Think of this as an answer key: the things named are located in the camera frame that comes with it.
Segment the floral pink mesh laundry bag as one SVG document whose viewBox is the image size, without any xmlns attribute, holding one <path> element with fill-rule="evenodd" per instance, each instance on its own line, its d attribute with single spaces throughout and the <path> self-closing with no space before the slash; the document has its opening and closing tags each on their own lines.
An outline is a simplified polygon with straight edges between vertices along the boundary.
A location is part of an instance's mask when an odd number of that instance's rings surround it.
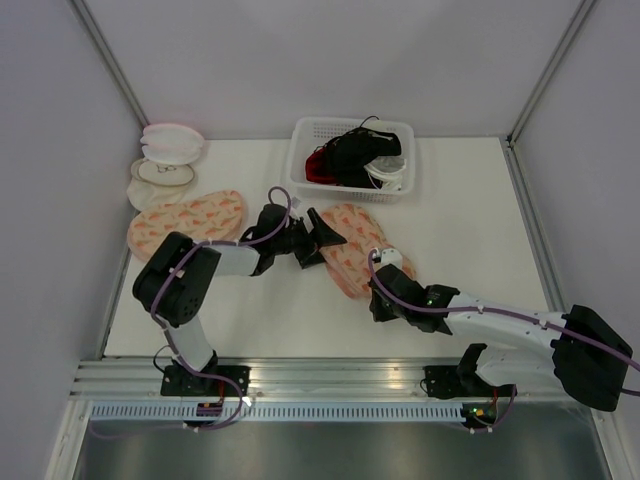
<svg viewBox="0 0 640 480">
<path fill-rule="evenodd" d="M 372 249 L 393 248 L 393 245 L 375 218 L 360 206 L 338 204 L 325 209 L 320 216 L 346 240 L 344 244 L 320 249 L 327 273 L 348 298 L 369 299 L 368 254 Z"/>
</svg>

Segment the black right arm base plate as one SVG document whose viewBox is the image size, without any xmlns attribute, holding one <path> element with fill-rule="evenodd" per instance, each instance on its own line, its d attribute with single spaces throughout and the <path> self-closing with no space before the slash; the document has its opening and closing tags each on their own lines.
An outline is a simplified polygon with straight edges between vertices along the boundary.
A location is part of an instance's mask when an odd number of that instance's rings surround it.
<svg viewBox="0 0 640 480">
<path fill-rule="evenodd" d="M 427 365 L 423 373 L 421 385 L 427 396 L 440 400 L 510 397 L 514 388 L 513 384 L 490 385 L 476 373 L 464 372 L 454 365 Z"/>
</svg>

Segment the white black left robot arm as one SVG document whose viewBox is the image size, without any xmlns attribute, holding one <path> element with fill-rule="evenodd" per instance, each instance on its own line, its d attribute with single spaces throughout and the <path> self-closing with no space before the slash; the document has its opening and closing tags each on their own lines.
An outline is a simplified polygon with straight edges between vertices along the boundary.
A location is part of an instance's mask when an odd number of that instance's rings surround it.
<svg viewBox="0 0 640 480">
<path fill-rule="evenodd" d="M 132 294 L 161 328 L 173 354 L 162 369 L 163 397 L 236 397 L 246 394 L 249 369 L 219 365 L 199 319 L 212 280 L 216 277 L 256 277 L 280 255 L 292 255 L 306 269 L 324 261 L 321 250 L 347 240 L 310 208 L 312 228 L 295 218 L 288 207 L 267 204 L 257 223 L 239 242 L 194 241 L 170 233 L 134 281 Z"/>
</svg>

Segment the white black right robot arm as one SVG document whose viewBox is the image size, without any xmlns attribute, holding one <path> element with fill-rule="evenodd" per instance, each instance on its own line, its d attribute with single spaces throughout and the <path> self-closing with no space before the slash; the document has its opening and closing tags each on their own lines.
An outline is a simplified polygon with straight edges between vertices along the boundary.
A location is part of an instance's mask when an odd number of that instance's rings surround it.
<svg viewBox="0 0 640 480">
<path fill-rule="evenodd" d="M 428 334 L 472 337 L 456 367 L 459 388 L 478 395 L 489 387 L 562 392 L 592 409 L 613 412 L 625 380 L 638 369 L 631 346 L 593 309 L 567 312 L 515 309 L 455 287 L 422 286 L 400 267 L 393 248 L 370 248 L 364 272 L 369 310 L 378 323 L 402 319 Z"/>
</svg>

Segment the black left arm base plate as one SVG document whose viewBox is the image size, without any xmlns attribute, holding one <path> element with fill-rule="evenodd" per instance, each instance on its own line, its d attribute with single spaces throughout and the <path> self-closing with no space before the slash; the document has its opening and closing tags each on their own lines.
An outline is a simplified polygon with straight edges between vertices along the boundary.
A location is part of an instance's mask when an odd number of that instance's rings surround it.
<svg viewBox="0 0 640 480">
<path fill-rule="evenodd" d="M 249 366 L 221 365 L 216 368 L 215 374 L 235 382 L 243 395 L 247 393 L 250 380 Z M 164 369 L 160 395 L 164 397 L 239 397 L 235 388 L 227 382 L 194 376 L 179 365 L 169 365 Z"/>
</svg>

